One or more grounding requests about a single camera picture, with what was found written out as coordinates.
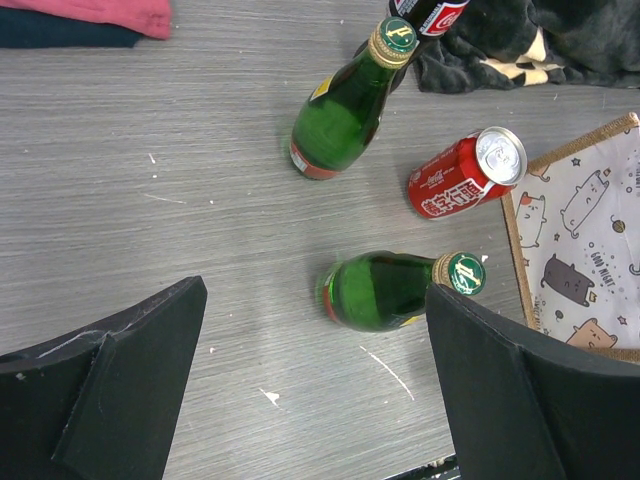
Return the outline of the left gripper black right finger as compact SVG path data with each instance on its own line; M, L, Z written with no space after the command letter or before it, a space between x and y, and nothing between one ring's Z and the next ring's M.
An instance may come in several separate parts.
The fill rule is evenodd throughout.
M426 322L465 479L636 479L639 367L426 291Z

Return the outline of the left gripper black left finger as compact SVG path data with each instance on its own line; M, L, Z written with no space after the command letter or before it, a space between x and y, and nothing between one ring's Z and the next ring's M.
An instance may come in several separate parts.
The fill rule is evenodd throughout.
M207 301L187 277L1 357L4 479L160 479Z

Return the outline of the burlap canvas cat-print bag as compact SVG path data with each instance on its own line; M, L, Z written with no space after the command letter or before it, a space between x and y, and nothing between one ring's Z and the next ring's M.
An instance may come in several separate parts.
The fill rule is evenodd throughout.
M638 362L638 115L532 160L502 206L527 326Z

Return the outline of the glass cola bottle red cap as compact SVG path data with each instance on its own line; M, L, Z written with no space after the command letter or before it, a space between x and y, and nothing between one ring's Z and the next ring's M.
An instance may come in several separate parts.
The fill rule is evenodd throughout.
M469 0L389 0L388 10L409 22L423 41L444 35L468 4Z

